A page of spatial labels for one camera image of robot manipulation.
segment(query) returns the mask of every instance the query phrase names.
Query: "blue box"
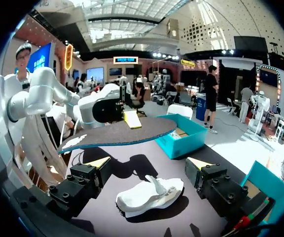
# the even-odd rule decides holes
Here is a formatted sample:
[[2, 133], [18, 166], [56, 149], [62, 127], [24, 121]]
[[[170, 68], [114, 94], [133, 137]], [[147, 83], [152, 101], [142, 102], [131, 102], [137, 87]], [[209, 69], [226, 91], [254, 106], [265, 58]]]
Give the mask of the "blue box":
[[205, 120], [205, 112], [206, 112], [206, 100], [203, 98], [197, 98], [197, 108], [196, 108], [196, 119], [200, 121]]
[[175, 159], [204, 146], [208, 131], [206, 128], [178, 114], [159, 117], [175, 121], [177, 127], [188, 134], [188, 136], [179, 139], [174, 139], [169, 134], [155, 140], [170, 159]]

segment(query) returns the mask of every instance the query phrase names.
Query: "black shorts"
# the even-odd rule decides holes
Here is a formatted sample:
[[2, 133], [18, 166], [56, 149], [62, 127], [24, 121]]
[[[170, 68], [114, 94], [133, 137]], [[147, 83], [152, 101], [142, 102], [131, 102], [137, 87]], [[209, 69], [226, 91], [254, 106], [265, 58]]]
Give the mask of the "black shorts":
[[206, 95], [206, 106], [207, 110], [216, 111], [216, 95]]

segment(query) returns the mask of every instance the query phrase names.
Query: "white shoe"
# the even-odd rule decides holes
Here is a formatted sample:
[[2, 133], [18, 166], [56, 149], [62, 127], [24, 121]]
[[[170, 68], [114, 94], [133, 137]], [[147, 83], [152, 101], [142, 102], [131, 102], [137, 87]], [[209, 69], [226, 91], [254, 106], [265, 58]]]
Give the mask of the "white shoe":
[[145, 177], [149, 182], [143, 181], [117, 195], [116, 204], [126, 218], [141, 215], [150, 209], [167, 208], [177, 200], [183, 189], [181, 179]]
[[217, 131], [213, 130], [213, 128], [209, 128], [209, 132], [213, 134], [217, 134]]

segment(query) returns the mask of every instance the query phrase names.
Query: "teal box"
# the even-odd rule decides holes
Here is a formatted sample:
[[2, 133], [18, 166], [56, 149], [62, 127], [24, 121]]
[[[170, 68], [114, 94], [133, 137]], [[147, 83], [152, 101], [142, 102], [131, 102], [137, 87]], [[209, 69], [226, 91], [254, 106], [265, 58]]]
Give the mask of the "teal box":
[[188, 134], [188, 136], [179, 139], [174, 139], [169, 134], [155, 140], [170, 159], [175, 159], [204, 146], [208, 131], [206, 128], [178, 114], [159, 117], [175, 121], [177, 127]]

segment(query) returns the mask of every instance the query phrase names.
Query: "black table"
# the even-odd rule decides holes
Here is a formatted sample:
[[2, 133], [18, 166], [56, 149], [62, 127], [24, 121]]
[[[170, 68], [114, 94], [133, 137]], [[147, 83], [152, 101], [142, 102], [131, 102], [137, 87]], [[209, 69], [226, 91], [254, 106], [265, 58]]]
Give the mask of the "black table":
[[[76, 226], [99, 237], [217, 237], [226, 221], [209, 202], [201, 200], [184, 173], [185, 159], [170, 160], [155, 141], [130, 146], [74, 150], [69, 166], [111, 156], [113, 174], [97, 199], [91, 199], [80, 215], [71, 220]], [[188, 155], [209, 163], [228, 167], [228, 174], [241, 182], [244, 173], [208, 146]], [[141, 182], [145, 175], [184, 181], [184, 192], [164, 210], [150, 210], [127, 220], [116, 207], [119, 192]]]

